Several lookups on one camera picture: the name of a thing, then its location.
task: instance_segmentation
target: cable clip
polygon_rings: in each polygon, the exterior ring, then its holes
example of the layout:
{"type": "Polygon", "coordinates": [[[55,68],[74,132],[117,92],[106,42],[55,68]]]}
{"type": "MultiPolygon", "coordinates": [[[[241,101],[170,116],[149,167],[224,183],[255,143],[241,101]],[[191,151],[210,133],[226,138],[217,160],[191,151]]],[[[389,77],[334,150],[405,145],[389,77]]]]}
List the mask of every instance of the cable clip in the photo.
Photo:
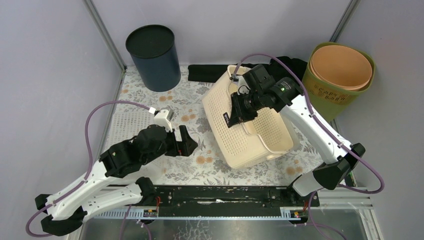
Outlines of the cable clip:
{"type": "Polygon", "coordinates": [[[239,77],[236,75],[235,77],[233,77],[233,76],[230,76],[229,77],[229,79],[232,81],[232,82],[236,82],[236,81],[238,81],[239,80],[239,77]]]}

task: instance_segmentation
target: table surface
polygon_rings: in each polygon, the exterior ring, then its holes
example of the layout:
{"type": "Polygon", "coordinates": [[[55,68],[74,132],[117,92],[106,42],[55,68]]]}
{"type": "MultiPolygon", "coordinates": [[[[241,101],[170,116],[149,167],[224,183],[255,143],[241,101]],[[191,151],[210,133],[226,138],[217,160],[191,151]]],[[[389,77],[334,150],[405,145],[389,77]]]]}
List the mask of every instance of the table surface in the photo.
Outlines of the table surface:
{"type": "MultiPolygon", "coordinates": [[[[215,141],[202,105],[202,97],[213,83],[188,81],[187,66],[180,69],[181,81],[176,87],[167,92],[153,92],[145,87],[137,69],[129,66],[119,95],[119,100],[156,109],[172,108],[175,113],[173,127],[186,125],[190,136],[198,143],[198,148],[189,157],[162,156],[164,174],[154,184],[288,186],[297,176],[322,163],[316,149],[294,127],[300,141],[297,149],[250,168],[230,168],[215,141]]],[[[133,105],[117,104],[114,115],[135,111],[143,110],[133,105]]]]}

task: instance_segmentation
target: sticker label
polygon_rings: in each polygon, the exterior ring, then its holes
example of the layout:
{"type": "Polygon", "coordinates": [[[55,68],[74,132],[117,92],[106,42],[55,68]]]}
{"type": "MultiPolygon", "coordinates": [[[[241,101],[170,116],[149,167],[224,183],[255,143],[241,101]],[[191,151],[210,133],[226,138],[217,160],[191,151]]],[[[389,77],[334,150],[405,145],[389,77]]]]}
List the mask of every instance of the sticker label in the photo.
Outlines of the sticker label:
{"type": "Polygon", "coordinates": [[[224,119],[225,119],[226,125],[228,127],[230,127],[230,117],[228,116],[228,113],[224,113],[223,115],[224,115],[224,119]]]}

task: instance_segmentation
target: black cloth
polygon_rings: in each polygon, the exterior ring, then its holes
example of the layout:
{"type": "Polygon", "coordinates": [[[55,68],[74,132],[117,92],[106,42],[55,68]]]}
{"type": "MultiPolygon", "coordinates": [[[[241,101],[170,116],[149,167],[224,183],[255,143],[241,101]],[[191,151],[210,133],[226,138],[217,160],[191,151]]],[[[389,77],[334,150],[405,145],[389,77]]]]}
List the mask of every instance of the black cloth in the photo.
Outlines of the black cloth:
{"type": "MultiPolygon", "coordinates": [[[[279,56],[277,58],[286,64],[298,78],[303,78],[308,65],[307,62],[298,58],[290,58],[288,56],[279,56]]],[[[279,81],[284,77],[293,78],[292,75],[290,75],[290,73],[274,59],[271,59],[269,64],[261,64],[276,81],[279,81]]],[[[257,64],[242,64],[243,67],[250,69],[256,65],[257,64]]],[[[223,75],[223,73],[227,71],[227,67],[228,65],[219,64],[192,64],[188,66],[188,80],[192,82],[215,83],[223,75]]]]}

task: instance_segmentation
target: dark blue cylindrical bin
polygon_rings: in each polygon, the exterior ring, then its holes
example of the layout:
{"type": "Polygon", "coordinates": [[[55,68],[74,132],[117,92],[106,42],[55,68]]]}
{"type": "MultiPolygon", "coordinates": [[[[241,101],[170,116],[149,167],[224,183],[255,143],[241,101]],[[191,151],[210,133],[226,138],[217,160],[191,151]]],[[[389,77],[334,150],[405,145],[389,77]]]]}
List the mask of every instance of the dark blue cylindrical bin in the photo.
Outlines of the dark blue cylindrical bin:
{"type": "Polygon", "coordinates": [[[125,47],[148,89],[165,92],[180,82],[175,36],[166,26],[147,25],[134,30],[125,47]]]}

